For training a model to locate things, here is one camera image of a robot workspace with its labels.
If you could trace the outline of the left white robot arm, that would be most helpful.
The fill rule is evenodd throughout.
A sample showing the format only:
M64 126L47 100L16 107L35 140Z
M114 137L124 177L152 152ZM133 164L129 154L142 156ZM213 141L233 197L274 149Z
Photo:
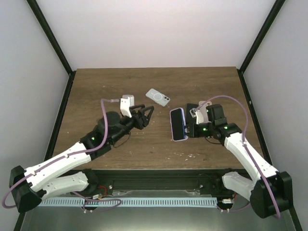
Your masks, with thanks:
M74 175L63 176L75 167L103 156L122 137L136 128L149 125L153 106L130 106L129 115L115 111L106 112L93 130L64 152L32 167L16 166L10 171L9 193L13 196L19 213L36 208L42 201L64 193L85 191L94 194L98 190L96 176L86 169Z

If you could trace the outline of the dark teal phone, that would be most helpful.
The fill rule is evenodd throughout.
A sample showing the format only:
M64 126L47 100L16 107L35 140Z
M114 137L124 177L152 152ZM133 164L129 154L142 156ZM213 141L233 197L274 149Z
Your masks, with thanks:
M186 104L186 114L185 114L185 122L186 122L186 124L196 123L196 117L193 117L191 115L190 111L193 108L197 108L197 107L198 107L198 104L194 104L194 103L187 103Z

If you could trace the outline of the beige phone case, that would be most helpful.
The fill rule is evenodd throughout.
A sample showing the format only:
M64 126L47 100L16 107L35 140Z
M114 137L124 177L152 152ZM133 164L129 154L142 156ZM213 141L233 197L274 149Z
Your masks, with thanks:
M199 101L198 106L199 108L206 108L207 106L212 105L211 101Z

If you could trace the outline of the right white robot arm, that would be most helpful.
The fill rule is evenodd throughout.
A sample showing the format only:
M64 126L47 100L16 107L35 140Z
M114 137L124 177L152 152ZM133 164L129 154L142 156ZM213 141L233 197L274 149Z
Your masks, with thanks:
M232 190L249 201L260 218L267 218L293 206L292 178L268 163L243 137L243 131L228 123L220 104L186 105L186 131L190 138L214 138L242 164L249 177L232 171L214 181L220 194Z

